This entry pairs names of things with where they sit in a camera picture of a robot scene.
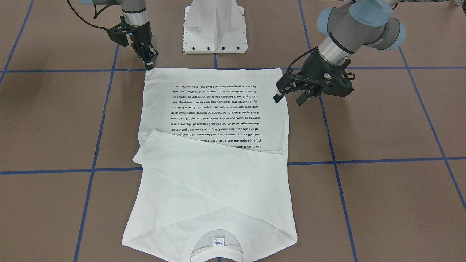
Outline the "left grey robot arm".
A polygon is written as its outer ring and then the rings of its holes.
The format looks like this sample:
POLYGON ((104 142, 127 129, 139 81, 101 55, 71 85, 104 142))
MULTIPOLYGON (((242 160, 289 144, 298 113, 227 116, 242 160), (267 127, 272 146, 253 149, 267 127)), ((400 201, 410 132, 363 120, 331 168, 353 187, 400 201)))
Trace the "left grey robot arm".
POLYGON ((396 0, 356 0, 341 7, 321 11, 317 28, 326 38, 307 56, 302 69, 294 73, 290 67, 276 82, 275 102, 290 92, 303 90, 298 105, 321 93, 345 97, 353 91, 353 73, 345 68, 361 46, 377 50, 398 48, 406 38, 406 27, 393 18, 396 0))

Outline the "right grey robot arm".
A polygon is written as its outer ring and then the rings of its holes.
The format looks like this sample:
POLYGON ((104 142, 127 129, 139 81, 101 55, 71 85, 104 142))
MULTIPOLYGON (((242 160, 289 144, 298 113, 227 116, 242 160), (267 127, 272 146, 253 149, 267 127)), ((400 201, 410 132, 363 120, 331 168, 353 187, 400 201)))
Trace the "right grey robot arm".
POLYGON ((93 28, 102 29, 107 32, 110 40, 113 40, 120 46, 128 46, 127 34, 131 39, 131 46, 136 55, 144 62, 146 70, 154 68, 154 61, 158 57, 158 51, 153 48, 151 40, 153 34, 150 27, 149 17, 144 0, 80 0, 80 3, 95 6, 94 18, 111 5, 120 5, 123 15, 120 16, 120 23, 112 28, 105 28, 93 25, 84 20, 72 7, 70 1, 67 1, 71 10, 83 22, 93 28), (97 5, 105 5, 100 11, 97 5))

